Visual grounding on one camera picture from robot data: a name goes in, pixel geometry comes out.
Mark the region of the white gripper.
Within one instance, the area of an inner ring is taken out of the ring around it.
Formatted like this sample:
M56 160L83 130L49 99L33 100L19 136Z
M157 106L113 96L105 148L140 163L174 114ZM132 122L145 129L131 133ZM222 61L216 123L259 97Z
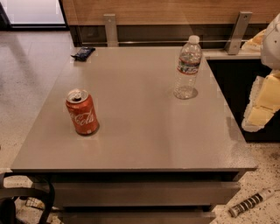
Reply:
M263 65L275 69L265 78L257 76L253 82L249 104L241 127L247 132L264 128L280 109L280 13L266 30L257 33L241 47L246 52L260 52Z

